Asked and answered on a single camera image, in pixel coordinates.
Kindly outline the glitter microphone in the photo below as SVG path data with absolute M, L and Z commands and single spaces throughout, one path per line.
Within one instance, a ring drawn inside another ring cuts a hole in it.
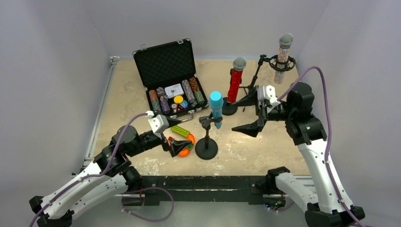
M 291 33 L 284 33 L 279 38 L 279 52 L 277 58 L 277 68 L 284 69 L 288 61 L 290 47 L 293 43 L 293 36 Z M 285 71 L 276 71 L 274 82 L 281 84 L 284 81 Z

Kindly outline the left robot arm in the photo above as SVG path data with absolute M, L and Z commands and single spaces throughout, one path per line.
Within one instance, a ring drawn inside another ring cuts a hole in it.
M 163 132 L 181 122 L 153 111 L 131 118 L 110 144 L 68 183 L 47 196 L 35 196 L 29 201 L 35 213 L 29 225 L 69 227 L 79 215 L 107 198 L 128 190 L 141 191 L 142 177 L 129 158 L 157 146 L 171 157 L 177 156 L 190 141 L 166 138 Z

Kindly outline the round-base mic stand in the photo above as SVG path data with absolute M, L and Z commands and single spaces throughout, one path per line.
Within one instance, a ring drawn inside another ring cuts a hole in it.
M 217 155 L 218 144 L 209 136 L 209 131 L 212 123 L 220 123 L 222 119 L 222 117 L 215 118 L 212 112 L 207 116 L 199 118 L 202 128 L 206 131 L 205 136 L 198 140 L 195 145 L 195 153 L 199 158 L 210 160 Z
M 223 100 L 224 100 L 224 104 L 223 104 L 223 108 L 222 108 L 223 115 L 230 116 L 230 115 L 235 114 L 237 112 L 237 106 L 233 106 L 233 103 L 229 103 L 227 101 L 227 97 L 224 97 Z

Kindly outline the black tripod shock-mount stand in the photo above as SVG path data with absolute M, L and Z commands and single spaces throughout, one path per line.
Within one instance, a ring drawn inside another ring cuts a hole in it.
M 243 88 L 245 91 L 245 94 L 248 94 L 251 89 L 255 87 L 256 80 L 258 78 L 258 73 L 263 65 L 263 63 L 268 63 L 269 66 L 274 69 L 276 72 L 279 73 L 285 73 L 286 71 L 292 70 L 295 65 L 296 65 L 296 60 L 290 56 L 287 57 L 287 60 L 284 61 L 279 61 L 279 56 L 274 55 L 272 57 L 267 57 L 265 54 L 261 54 L 259 61 L 258 61 L 258 67 L 256 69 L 256 72 L 254 76 L 252 77 L 252 81 L 249 85 L 247 86 L 240 86 L 239 88 Z M 239 70 L 243 70 L 246 66 L 246 60 L 243 57 L 237 57 L 234 62 L 233 62 L 233 67 L 237 67 Z

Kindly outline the blue microphone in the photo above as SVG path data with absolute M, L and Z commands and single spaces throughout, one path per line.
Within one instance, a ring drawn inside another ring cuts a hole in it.
M 212 115 L 214 118 L 222 118 L 222 108 L 224 100 L 223 96 L 219 91 L 211 92 L 209 96 L 209 105 L 212 109 Z

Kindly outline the red microphone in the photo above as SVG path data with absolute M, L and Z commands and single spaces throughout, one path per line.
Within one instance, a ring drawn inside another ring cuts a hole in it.
M 227 101 L 229 103 L 236 102 L 238 90 L 242 82 L 242 73 L 246 67 L 246 60 L 243 57 L 237 57 L 233 61 L 233 70 L 231 73 L 230 87 L 227 95 Z

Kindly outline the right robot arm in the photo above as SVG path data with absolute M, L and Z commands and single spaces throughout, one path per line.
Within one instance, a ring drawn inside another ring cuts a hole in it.
M 256 86 L 235 106 L 255 106 L 258 119 L 234 127 L 233 131 L 256 137 L 267 121 L 284 121 L 307 164 L 315 191 L 298 182 L 285 167 L 269 170 L 262 189 L 287 194 L 302 209 L 310 227 L 349 227 L 366 215 L 347 195 L 326 153 L 328 136 L 321 121 L 312 114 L 313 101 L 311 87 L 303 82 L 290 90 L 285 101 L 278 100 L 273 86 Z

